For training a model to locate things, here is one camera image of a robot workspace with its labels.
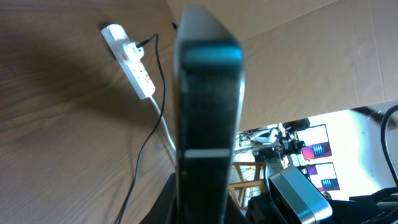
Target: white power strip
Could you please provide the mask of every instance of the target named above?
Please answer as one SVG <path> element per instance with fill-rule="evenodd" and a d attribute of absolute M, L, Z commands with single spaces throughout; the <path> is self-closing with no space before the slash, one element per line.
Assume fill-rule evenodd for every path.
<path fill-rule="evenodd" d="M 101 30 L 101 33 L 138 97 L 143 100 L 152 96 L 155 92 L 155 85 L 141 63 L 141 58 L 144 56 L 144 48 L 137 48 L 136 43 L 129 40 L 121 25 L 108 25 Z"/>

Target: extension cord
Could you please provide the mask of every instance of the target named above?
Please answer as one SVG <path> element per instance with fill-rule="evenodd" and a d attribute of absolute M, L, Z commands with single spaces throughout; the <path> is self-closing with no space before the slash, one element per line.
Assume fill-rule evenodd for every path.
<path fill-rule="evenodd" d="M 143 100 L 152 96 L 155 85 L 141 63 L 144 48 L 137 48 L 137 42 L 131 42 L 121 25 L 111 24 L 101 30 L 109 48 L 118 60 L 138 97 Z"/>

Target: desk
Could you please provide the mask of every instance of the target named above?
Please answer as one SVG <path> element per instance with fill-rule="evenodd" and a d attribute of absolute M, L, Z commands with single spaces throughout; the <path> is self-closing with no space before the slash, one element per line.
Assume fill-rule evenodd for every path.
<path fill-rule="evenodd" d="M 0 223 L 112 223 L 157 114 L 136 96 L 100 28 L 121 24 L 131 40 L 160 34 L 174 136 L 175 31 L 165 1 L 1 0 L 0 8 Z M 154 42 L 145 51 L 160 104 Z M 145 217 L 174 171 L 162 135 L 142 153 L 123 223 Z"/>

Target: cable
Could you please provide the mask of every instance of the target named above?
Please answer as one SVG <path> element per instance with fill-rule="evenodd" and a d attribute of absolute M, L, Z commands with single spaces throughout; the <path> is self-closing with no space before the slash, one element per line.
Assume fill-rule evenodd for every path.
<path fill-rule="evenodd" d="M 158 127 L 158 125 L 159 125 L 159 123 L 160 123 L 160 121 L 162 120 L 162 117 L 163 117 L 164 105 L 165 105 L 165 101 L 166 101 L 166 82 L 165 82 L 165 78 L 164 78 L 164 75 L 163 75 L 162 66 L 160 65 L 159 53 L 158 53 L 158 50 L 157 50 L 157 43 L 158 43 L 158 41 L 159 41 L 159 35 L 158 35 L 158 34 L 155 34 L 155 35 L 153 35 L 149 40 L 145 40 L 146 43 L 142 44 L 141 47 L 142 47 L 143 45 L 147 44 L 147 43 L 148 43 L 150 40 L 152 40 L 154 37 L 156 37 L 156 41 L 155 41 L 155 52 L 156 52 L 157 65 L 159 66 L 160 76 L 162 76 L 162 80 L 163 80 L 163 102 L 162 102 L 162 109 L 160 110 L 159 119 L 157 120 L 157 122 L 156 122 L 156 124 L 155 124 L 155 127 L 154 127 L 153 130 L 150 132 L 150 134 L 148 135 L 147 139 L 145 139 L 144 143 L 143 143 L 142 146 L 141 146 L 141 149 L 139 150 L 138 158 L 137 158 L 137 164 L 136 164 L 136 171 L 135 171 L 134 176 L 132 177 L 133 179 L 132 179 L 132 181 L 131 181 L 131 185 L 130 185 L 129 192 L 127 193 L 127 196 L 126 196 L 126 198 L 124 199 L 123 205 L 122 205 L 122 207 L 121 207 L 121 209 L 120 209 L 120 212 L 119 212 L 118 217 L 117 217 L 117 219 L 116 219 L 116 221 L 115 221 L 115 224 L 120 224 L 120 223 L 122 222 L 122 217 L 123 217 L 124 210 L 126 209 L 127 202 L 129 201 L 129 197 L 130 197 L 130 195 L 131 195 L 132 189 L 134 188 L 134 184 L 136 183 L 136 179 L 137 179 L 137 170 L 138 170 L 138 161 L 139 161 L 139 157 L 140 157 L 140 155 L 141 155 L 141 152 L 142 152 L 144 146 L 146 145 L 147 141 L 149 140 L 149 138 L 150 138 L 150 137 L 153 135 L 153 133 L 155 132 L 156 128 Z"/>
<path fill-rule="evenodd" d="M 157 103 L 156 103 L 155 99 L 152 96 L 150 96 L 149 99 L 152 102 L 152 104 L 154 105 L 157 113 L 160 115 L 161 111 L 160 111 L 159 107 L 157 106 Z M 173 148 L 174 153 L 175 153 L 176 150 L 175 150 L 174 142 L 173 142 L 172 137 L 170 136 L 169 128 L 167 127 L 166 121 L 164 120 L 163 116 L 162 116 L 162 124 L 163 124 L 163 129 L 166 132 L 167 139 L 169 140 L 169 143 L 170 143 L 170 145 Z"/>
<path fill-rule="evenodd" d="M 388 150 L 388 145 L 387 145 L 387 125 L 391 119 L 392 114 L 395 113 L 396 111 L 398 111 L 398 105 L 395 105 L 392 108 L 387 110 L 387 112 L 383 116 L 383 120 L 381 121 L 380 129 L 381 129 L 381 147 L 382 147 L 384 156 L 386 157 L 387 164 L 390 168 L 392 178 L 394 179 L 396 186 L 398 186 L 397 170 L 394 167 L 394 164 L 392 163 L 390 152 Z"/>

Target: black cable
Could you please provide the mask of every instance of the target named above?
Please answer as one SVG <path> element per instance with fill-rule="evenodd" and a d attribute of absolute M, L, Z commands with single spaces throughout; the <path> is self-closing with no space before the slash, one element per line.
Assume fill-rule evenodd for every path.
<path fill-rule="evenodd" d="M 132 181 L 131 181 L 131 185 L 130 185 L 129 192 L 127 193 L 127 196 L 126 196 L 126 198 L 124 199 L 124 203 L 123 203 L 123 205 L 122 205 L 122 207 L 121 207 L 121 209 L 120 209 L 120 212 L 119 212 L 118 217 L 117 217 L 117 219 L 116 219 L 116 221 L 115 221 L 115 224 L 120 224 L 120 223 L 122 222 L 122 217 L 123 217 L 124 210 L 126 209 L 127 202 L 129 201 L 129 197 L 130 197 L 130 195 L 131 195 L 132 189 L 134 188 L 134 184 L 136 183 L 139 156 L 141 155 L 141 152 L 142 152 L 144 146 L 146 145 L 147 141 L 149 140 L 149 138 L 150 138 L 150 137 L 153 135 L 153 133 L 155 132 L 155 130 L 156 130 L 156 128 L 158 127 L 158 125 L 159 125 L 159 123 L 160 123 L 160 121 L 161 121 L 161 119 L 162 119 L 162 116 L 163 116 L 163 110 L 164 110 L 164 105 L 165 105 L 165 101 L 166 101 L 166 82 L 165 82 L 165 78 L 164 78 L 164 75 L 163 75 L 162 66 L 160 65 L 159 53 L 158 53 L 158 50 L 157 50 L 157 43 L 158 43 L 158 41 L 159 41 L 159 35 L 158 35 L 158 34 L 155 34 L 155 35 L 153 35 L 150 39 L 141 42 L 140 44 L 137 45 L 137 48 L 138 48 L 139 46 L 142 47 L 142 46 L 146 45 L 146 44 L 147 44 L 150 40 L 152 40 L 154 37 L 156 37 L 156 41 L 155 41 L 155 52 L 156 52 L 157 65 L 159 66 L 159 72 L 160 72 L 160 75 L 162 76 L 162 80 L 163 80 L 163 102 L 162 102 L 162 109 L 160 110 L 160 116 L 159 116 L 159 119 L 157 120 L 157 122 L 156 122 L 156 124 L 155 124 L 155 127 L 154 127 L 153 130 L 150 132 L 150 134 L 148 135 L 147 139 L 145 139 L 144 143 L 143 143 L 142 146 L 141 146 L 141 149 L 139 150 L 138 158 L 137 158 L 137 164 L 136 164 L 136 171 L 135 171 L 134 176 L 132 177 L 133 179 L 132 179 Z"/>
<path fill-rule="evenodd" d="M 388 146 L 387 146 L 387 125 L 391 119 L 392 114 L 395 113 L 396 111 L 398 111 L 398 105 L 395 105 L 392 108 L 387 110 L 387 112 L 383 116 L 383 120 L 381 121 L 380 129 L 381 129 L 381 147 L 382 147 L 384 156 L 386 157 L 387 164 L 390 168 L 392 178 L 394 178 L 396 186 L 398 186 L 397 170 L 394 167 L 394 164 L 392 163 L 390 152 L 389 152 Z"/>

